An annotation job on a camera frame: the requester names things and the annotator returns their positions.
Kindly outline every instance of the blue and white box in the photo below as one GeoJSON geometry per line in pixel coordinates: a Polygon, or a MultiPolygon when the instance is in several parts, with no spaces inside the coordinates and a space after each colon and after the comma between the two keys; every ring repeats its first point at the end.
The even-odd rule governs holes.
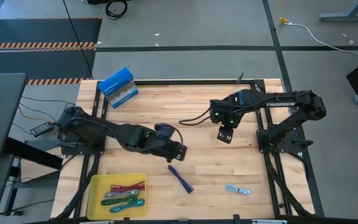
{"type": "Polygon", "coordinates": [[[128,68],[123,68],[112,74],[105,81],[100,82],[98,88],[114,109],[138,93],[134,77],[128,68]]]}

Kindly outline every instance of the wooden tabletop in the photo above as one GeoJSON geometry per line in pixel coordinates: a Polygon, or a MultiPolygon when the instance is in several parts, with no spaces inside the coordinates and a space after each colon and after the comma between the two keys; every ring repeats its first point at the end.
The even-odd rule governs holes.
{"type": "MultiPolygon", "coordinates": [[[[80,85],[77,105],[89,114],[96,83],[82,81],[80,85]]],[[[265,79],[265,85],[267,93],[283,91],[280,79],[265,79]]],[[[147,175],[147,213],[131,220],[232,219],[234,214],[241,218],[274,217],[264,158],[256,138],[255,113],[244,115],[230,144],[216,139],[218,124],[210,121],[192,127],[178,124],[181,119],[199,116],[209,107],[210,99],[223,99],[245,88],[249,85],[142,85],[138,86],[137,96],[118,109],[108,109],[106,119],[118,124],[140,124],[152,129],[156,123],[171,124],[180,130],[188,147],[185,160],[175,160],[171,165],[194,187],[191,194],[168,170],[165,158],[128,152],[115,139],[107,138],[98,174],[144,172],[147,175]],[[226,184],[250,189],[250,195],[227,192],[226,184]]],[[[274,123],[289,115],[287,108],[272,108],[271,112],[274,123]]],[[[173,140],[180,140],[177,133],[173,140]]],[[[313,213],[303,164],[288,154],[282,154],[281,158],[288,188],[313,213]]],[[[51,217],[62,212],[77,191],[82,162],[83,156],[76,156],[61,171],[51,217]]],[[[277,192],[282,202],[278,187],[277,192]]],[[[87,201],[88,191],[83,197],[81,216],[86,215],[87,201]]]]}

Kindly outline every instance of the gray floor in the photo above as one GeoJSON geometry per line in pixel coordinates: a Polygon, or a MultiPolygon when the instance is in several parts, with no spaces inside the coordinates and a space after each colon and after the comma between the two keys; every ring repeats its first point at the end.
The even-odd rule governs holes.
{"type": "MultiPolygon", "coordinates": [[[[259,0],[133,0],[128,13],[117,21],[106,19],[103,4],[66,0],[72,17],[103,17],[98,47],[145,47],[183,45],[272,45],[262,1],[259,0]]],[[[278,0],[269,0],[276,18],[278,0]]],[[[279,16],[308,26],[320,40],[331,45],[358,45],[358,22],[321,23],[321,12],[344,12],[356,0],[287,0],[279,16]]],[[[0,18],[66,17],[61,0],[5,0],[0,18]]],[[[301,27],[280,26],[275,19],[282,46],[318,45],[301,27]]],[[[284,52],[294,90],[312,89],[323,100],[328,115],[304,125],[314,144],[311,159],[327,217],[358,218],[358,105],[345,76],[358,66],[358,57],[342,52],[284,52]]],[[[122,67],[146,78],[281,78],[273,51],[176,51],[98,52],[93,75],[103,79],[122,67]]],[[[25,96],[74,102],[78,85],[28,86],[25,96]]],[[[22,100],[31,108],[58,118],[63,103],[22,100]]],[[[41,116],[24,110],[28,115],[41,116]]],[[[24,129],[40,124],[16,116],[24,129]]],[[[32,139],[13,127],[10,135],[32,139]]],[[[53,138],[52,135],[41,138],[53,138]]],[[[53,197],[54,189],[25,190],[16,206],[53,197]]],[[[46,220],[50,205],[29,208],[23,217],[1,217],[0,223],[46,220]]]]}

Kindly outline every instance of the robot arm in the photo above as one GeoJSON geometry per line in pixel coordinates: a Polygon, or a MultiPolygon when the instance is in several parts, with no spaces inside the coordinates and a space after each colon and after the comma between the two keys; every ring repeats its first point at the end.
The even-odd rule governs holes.
{"type": "Polygon", "coordinates": [[[280,124],[269,127],[268,142],[282,141],[286,133],[307,120],[319,120],[326,116],[323,100],[312,91],[293,93],[261,93],[257,90],[241,90],[223,100],[210,101],[210,117],[213,123],[221,123],[218,139],[230,143],[233,129],[237,128],[244,114],[269,107],[298,107],[298,111],[280,124]]]}
{"type": "Polygon", "coordinates": [[[165,157],[168,162],[172,159],[183,161],[186,155],[187,147],[183,143],[170,140],[175,128],[168,124],[156,124],[155,130],[141,125],[120,125],[92,117],[82,108],[73,106],[64,110],[58,126],[60,139],[74,133],[80,143],[88,147],[97,146],[100,136],[110,136],[125,150],[165,157]]]}

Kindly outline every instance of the yellow tray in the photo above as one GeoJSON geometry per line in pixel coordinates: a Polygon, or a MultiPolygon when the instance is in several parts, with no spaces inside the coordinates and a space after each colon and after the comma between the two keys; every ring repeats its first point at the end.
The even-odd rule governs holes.
{"type": "MultiPolygon", "coordinates": [[[[123,205],[125,203],[117,203],[114,205],[101,205],[104,194],[110,191],[110,185],[130,186],[142,181],[146,181],[144,173],[137,174],[111,174],[111,175],[94,175],[91,179],[89,187],[88,210],[86,217],[90,220],[106,220],[118,217],[134,217],[141,216],[146,213],[146,204],[140,207],[127,208],[121,212],[110,213],[110,208],[123,205]]],[[[146,182],[145,190],[141,190],[138,199],[144,199],[146,202],[146,182]]]]}

